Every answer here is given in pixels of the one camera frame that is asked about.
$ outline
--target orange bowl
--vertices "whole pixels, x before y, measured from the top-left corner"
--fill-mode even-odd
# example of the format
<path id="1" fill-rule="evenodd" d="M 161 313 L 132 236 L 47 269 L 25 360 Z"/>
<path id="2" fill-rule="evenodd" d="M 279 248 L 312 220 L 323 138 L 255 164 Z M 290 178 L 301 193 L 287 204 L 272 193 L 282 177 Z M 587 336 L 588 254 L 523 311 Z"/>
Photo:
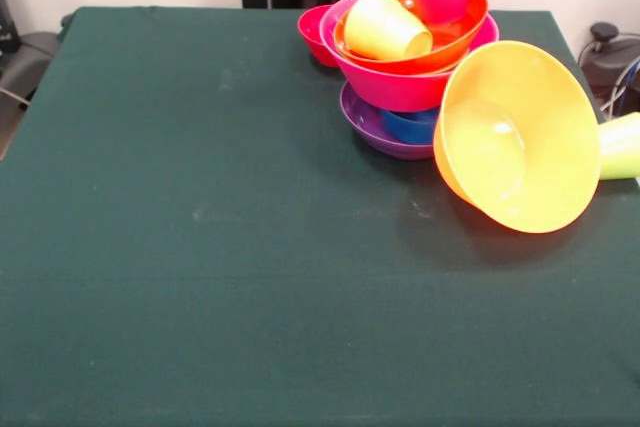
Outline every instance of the orange bowl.
<path id="1" fill-rule="evenodd" d="M 414 15 L 418 15 L 415 0 L 398 0 Z M 362 67 L 390 74 L 427 74 L 455 66 L 469 51 L 471 41 L 480 29 L 489 10 L 487 0 L 469 0 L 465 16 L 450 24 L 425 24 L 433 35 L 433 49 L 428 54 L 402 60 L 375 60 L 349 50 L 344 39 L 344 26 L 349 12 L 336 24 L 333 41 L 338 52 Z"/>

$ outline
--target green cup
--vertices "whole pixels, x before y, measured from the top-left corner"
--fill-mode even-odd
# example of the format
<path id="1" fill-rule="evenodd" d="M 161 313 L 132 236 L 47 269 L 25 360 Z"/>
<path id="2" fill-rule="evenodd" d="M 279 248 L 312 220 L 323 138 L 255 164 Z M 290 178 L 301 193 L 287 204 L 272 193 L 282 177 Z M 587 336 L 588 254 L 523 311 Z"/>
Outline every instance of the green cup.
<path id="1" fill-rule="evenodd" d="M 598 126 L 602 170 L 600 178 L 632 179 L 640 176 L 640 112 Z"/>

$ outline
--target purple bowl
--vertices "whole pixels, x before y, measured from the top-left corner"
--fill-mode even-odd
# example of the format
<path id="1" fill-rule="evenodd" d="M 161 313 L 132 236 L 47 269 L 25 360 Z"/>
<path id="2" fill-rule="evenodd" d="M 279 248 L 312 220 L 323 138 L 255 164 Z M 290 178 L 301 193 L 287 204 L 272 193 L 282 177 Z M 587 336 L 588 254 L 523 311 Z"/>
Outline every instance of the purple bowl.
<path id="1" fill-rule="evenodd" d="M 432 145 L 403 144 L 384 130 L 380 110 L 365 102 L 347 82 L 340 92 L 340 106 L 353 130 L 380 152 L 402 160 L 422 160 L 433 157 Z"/>

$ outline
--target pink bowl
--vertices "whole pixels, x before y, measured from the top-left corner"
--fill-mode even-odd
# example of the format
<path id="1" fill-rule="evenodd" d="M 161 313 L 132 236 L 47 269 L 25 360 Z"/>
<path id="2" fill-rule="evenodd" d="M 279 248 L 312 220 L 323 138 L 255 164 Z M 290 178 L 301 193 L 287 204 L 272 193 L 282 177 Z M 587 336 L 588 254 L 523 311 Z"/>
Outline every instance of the pink bowl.
<path id="1" fill-rule="evenodd" d="M 353 90 L 368 103 L 392 112 L 418 112 L 437 107 L 451 72 L 439 74 L 400 75 L 378 72 L 359 66 L 340 55 L 333 43 L 333 31 L 344 13 L 357 0 L 340 0 L 333 4 L 320 21 L 320 37 L 342 70 Z M 499 39 L 498 24 L 488 15 L 471 42 L 470 50 Z"/>
<path id="2" fill-rule="evenodd" d="M 320 20 L 330 7 L 331 5 L 319 5 L 304 12 L 298 19 L 298 32 L 318 62 L 325 67 L 337 67 L 338 64 L 333 60 L 333 55 L 320 39 Z"/>

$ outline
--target yellow bowl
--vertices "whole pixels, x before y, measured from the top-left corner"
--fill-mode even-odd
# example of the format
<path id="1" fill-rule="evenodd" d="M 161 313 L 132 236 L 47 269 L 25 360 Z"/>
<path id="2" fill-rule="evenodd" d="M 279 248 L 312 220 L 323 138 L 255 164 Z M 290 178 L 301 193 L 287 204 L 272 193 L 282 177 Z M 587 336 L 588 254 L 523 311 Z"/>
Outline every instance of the yellow bowl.
<path id="1" fill-rule="evenodd" d="M 462 60 L 444 94 L 434 148 L 454 192 L 522 232 L 573 222 L 600 175 L 589 98 L 558 60 L 522 42 L 495 42 Z"/>

